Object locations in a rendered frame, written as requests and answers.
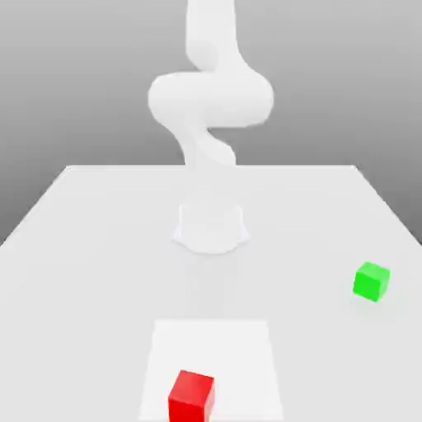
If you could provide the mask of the small green cube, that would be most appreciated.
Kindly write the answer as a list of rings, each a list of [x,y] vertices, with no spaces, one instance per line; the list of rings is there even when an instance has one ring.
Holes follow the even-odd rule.
[[[364,262],[356,271],[353,293],[378,302],[387,291],[391,272],[372,262]]]

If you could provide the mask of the small red cube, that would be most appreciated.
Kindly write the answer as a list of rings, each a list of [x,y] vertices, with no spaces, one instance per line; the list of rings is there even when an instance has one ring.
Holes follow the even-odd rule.
[[[213,377],[180,370],[168,396],[169,422],[209,422],[214,401]]]

